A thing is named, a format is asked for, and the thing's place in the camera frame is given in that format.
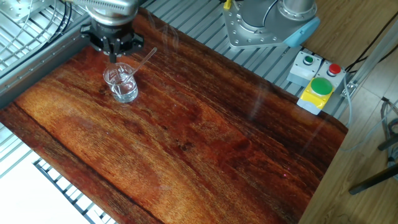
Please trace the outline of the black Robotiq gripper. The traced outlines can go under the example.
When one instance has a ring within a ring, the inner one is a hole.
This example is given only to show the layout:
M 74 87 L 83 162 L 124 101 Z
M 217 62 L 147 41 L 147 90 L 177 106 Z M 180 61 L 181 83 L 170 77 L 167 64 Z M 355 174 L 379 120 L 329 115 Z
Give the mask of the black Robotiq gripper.
M 110 62 L 117 62 L 118 57 L 131 55 L 144 47 L 144 36 L 134 33 L 132 21 L 110 26 L 91 20 L 90 24 L 80 27 L 80 34 L 89 39 L 95 50 L 107 55 Z M 116 40 L 114 47 L 111 40 Z

